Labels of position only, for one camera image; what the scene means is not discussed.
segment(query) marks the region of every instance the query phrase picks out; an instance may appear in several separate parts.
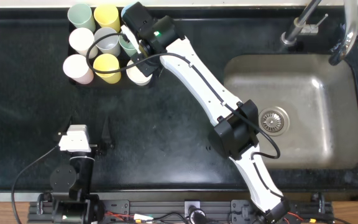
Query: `wooden table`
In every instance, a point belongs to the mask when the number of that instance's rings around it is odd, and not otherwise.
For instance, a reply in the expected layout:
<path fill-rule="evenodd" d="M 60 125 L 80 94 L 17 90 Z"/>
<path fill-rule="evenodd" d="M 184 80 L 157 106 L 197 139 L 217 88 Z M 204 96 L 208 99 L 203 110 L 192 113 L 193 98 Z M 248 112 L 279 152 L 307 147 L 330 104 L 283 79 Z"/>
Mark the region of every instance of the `wooden table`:
<path fill-rule="evenodd" d="M 16 207 L 22 223 L 26 223 L 29 203 L 17 202 Z M 358 202 L 333 202 L 333 207 L 337 218 L 352 224 L 358 224 Z M 10 202 L 0 202 L 0 223 L 16 223 Z"/>

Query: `sink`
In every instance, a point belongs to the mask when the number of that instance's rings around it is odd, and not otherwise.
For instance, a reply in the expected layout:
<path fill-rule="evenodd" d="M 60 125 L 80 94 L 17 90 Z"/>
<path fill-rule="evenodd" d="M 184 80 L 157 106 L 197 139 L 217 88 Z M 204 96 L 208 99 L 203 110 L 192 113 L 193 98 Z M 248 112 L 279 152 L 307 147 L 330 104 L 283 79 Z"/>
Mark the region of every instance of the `sink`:
<path fill-rule="evenodd" d="M 224 86 L 259 110 L 260 127 L 277 143 L 274 169 L 349 169 L 358 163 L 358 104 L 352 69 L 329 55 L 241 55 Z M 258 134 L 262 152 L 274 148 Z"/>

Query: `faucet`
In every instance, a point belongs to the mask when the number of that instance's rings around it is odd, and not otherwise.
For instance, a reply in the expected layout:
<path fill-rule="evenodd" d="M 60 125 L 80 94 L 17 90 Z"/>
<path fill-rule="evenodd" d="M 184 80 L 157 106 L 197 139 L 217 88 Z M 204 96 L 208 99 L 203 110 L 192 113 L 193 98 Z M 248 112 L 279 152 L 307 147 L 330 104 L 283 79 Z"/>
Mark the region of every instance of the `faucet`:
<path fill-rule="evenodd" d="M 288 32 L 284 32 L 281 35 L 281 41 L 287 45 L 294 45 L 296 37 L 304 33 L 306 29 L 306 21 L 310 15 L 317 8 L 321 0 L 312 0 L 303 10 L 302 14 L 295 18 L 293 24 L 289 28 Z M 353 44 L 356 40 L 358 33 L 358 12 L 356 0 L 343 0 L 346 17 L 346 31 L 343 40 L 338 43 L 333 49 L 333 54 L 330 56 L 328 62 L 331 65 L 337 65 L 343 60 L 346 55 L 351 51 Z M 327 15 L 314 26 L 313 29 L 318 29 L 318 25 L 327 17 Z"/>

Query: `drain strainer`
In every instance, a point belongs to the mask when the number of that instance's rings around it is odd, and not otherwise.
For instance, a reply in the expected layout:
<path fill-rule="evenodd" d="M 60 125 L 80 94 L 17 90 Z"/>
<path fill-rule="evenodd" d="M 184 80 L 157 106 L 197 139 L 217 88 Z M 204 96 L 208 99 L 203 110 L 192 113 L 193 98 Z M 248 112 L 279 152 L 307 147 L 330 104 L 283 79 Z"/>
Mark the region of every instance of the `drain strainer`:
<path fill-rule="evenodd" d="M 275 111 L 268 111 L 262 116 L 262 126 L 270 132 L 277 132 L 284 126 L 283 117 Z"/>
<path fill-rule="evenodd" d="M 290 125 L 287 113 L 277 106 L 266 108 L 259 114 L 259 126 L 271 136 L 283 134 Z"/>

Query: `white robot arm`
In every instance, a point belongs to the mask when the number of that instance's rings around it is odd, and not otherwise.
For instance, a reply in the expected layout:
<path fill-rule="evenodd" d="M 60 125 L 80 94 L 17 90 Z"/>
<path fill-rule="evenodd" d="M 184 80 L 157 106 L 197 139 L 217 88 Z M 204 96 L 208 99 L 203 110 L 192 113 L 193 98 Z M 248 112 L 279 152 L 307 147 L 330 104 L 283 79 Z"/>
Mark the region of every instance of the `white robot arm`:
<path fill-rule="evenodd" d="M 132 56 L 132 61 L 139 61 L 140 56 L 159 56 L 160 63 L 185 84 L 214 126 L 209 135 L 211 145 L 229 157 L 244 178 L 252 201 L 261 211 L 257 216 L 259 223 L 279 222 L 290 207 L 260 156 L 256 105 L 250 100 L 243 103 L 222 86 L 168 16 L 156 20 L 137 2 L 122 19 L 127 26 L 122 26 L 123 32 L 142 52 L 138 58 Z M 150 75 L 150 69 L 137 67 Z"/>

